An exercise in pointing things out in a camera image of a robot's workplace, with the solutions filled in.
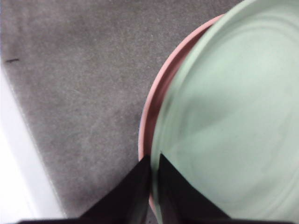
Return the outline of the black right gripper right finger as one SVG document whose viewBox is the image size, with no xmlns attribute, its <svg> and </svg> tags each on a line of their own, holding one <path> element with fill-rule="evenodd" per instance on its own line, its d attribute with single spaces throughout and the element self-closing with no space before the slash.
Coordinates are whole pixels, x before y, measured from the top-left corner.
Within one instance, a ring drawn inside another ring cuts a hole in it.
<svg viewBox="0 0 299 224">
<path fill-rule="evenodd" d="M 197 191 L 163 155 L 158 169 L 159 204 L 164 224 L 285 224 L 234 219 Z"/>
</svg>

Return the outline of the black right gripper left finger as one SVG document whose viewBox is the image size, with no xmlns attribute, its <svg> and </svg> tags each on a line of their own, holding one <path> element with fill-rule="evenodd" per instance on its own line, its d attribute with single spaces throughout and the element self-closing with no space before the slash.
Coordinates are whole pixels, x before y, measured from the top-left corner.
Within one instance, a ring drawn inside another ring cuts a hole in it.
<svg viewBox="0 0 299 224">
<path fill-rule="evenodd" d="M 143 157 L 125 178 L 77 218 L 21 220 L 20 224 L 143 224 L 150 194 L 150 157 Z"/>
</svg>

